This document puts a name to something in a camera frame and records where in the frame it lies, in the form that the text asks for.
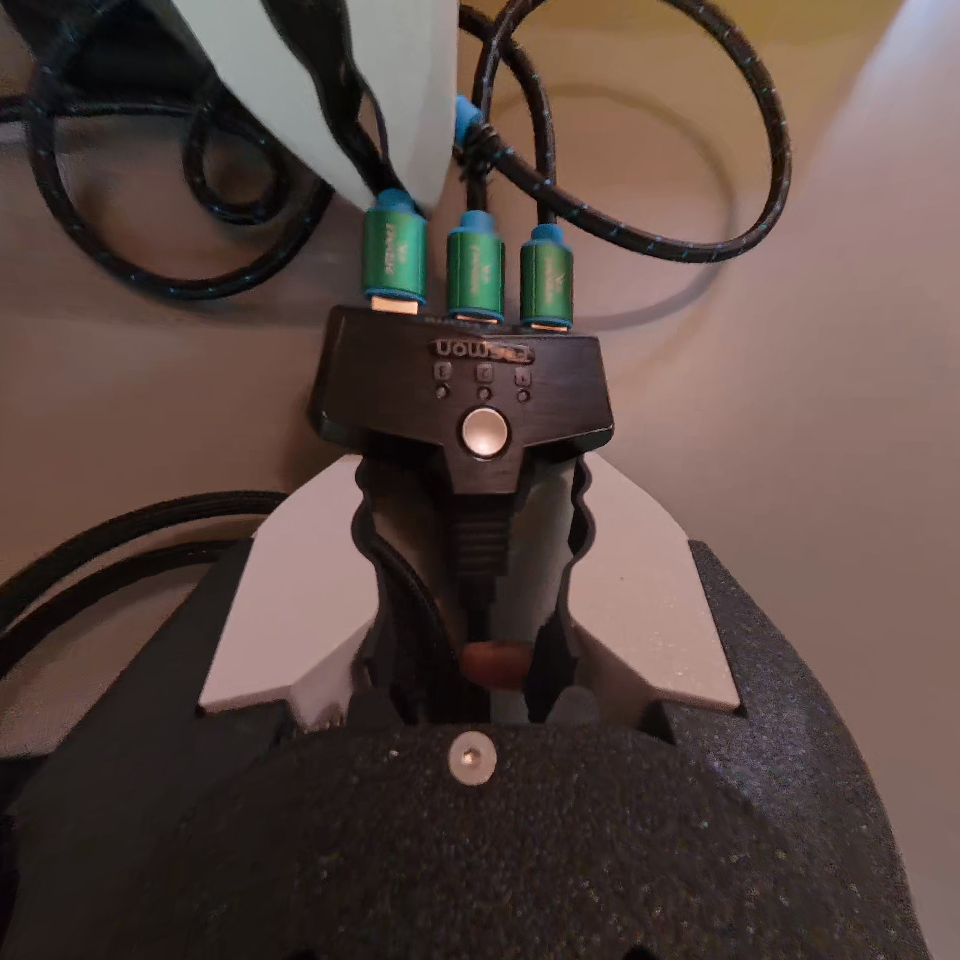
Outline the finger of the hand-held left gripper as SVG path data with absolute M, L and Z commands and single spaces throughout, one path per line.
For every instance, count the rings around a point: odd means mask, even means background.
M 387 159 L 433 216 L 452 163 L 459 98 L 458 2 L 348 2 L 353 56 L 377 106 Z
M 387 3 L 178 2 L 215 76 L 265 130 L 361 210 L 404 190 L 362 63 Z

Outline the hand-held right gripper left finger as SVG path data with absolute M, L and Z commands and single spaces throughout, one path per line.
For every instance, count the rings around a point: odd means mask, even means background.
M 205 714 L 284 703 L 307 731 L 346 718 L 381 606 L 354 534 L 362 463 L 335 461 L 260 526 L 198 700 Z

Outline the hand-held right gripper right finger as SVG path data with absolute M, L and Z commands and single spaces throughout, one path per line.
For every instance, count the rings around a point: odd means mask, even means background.
M 538 635 L 530 720 L 570 703 L 589 719 L 642 725 L 654 704 L 735 715 L 741 696 L 689 535 L 601 456 L 572 482 L 571 559 Z

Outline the black HDMI switch with cable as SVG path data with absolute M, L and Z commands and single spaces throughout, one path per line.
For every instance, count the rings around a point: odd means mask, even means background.
M 462 677 L 437 598 L 443 591 L 378 531 L 377 488 L 398 477 L 426 500 L 414 546 L 444 549 L 441 587 L 453 594 L 465 640 L 490 640 L 499 588 L 511 566 L 515 518 L 532 490 L 555 464 L 575 471 L 614 435 L 598 340 L 337 308 L 308 418 L 322 439 L 342 446 L 343 456 L 362 458 L 357 480 L 365 504 L 354 534 L 380 587 L 380 611 L 359 653 L 347 716 L 319 730 L 343 722 L 373 728 L 490 723 L 489 693 Z M 233 544 L 177 544 L 121 560 L 28 614 L 70 574 L 173 526 L 259 515 L 266 520 L 289 496 L 238 491 L 159 503 L 35 562 L 3 587 L 3 678 L 110 595 L 161 573 L 214 563 Z

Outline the person's right hand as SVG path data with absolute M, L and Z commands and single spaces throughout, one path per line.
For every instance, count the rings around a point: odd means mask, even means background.
M 460 659 L 462 677 L 489 691 L 522 691 L 533 666 L 529 644 L 483 642 L 467 644 Z

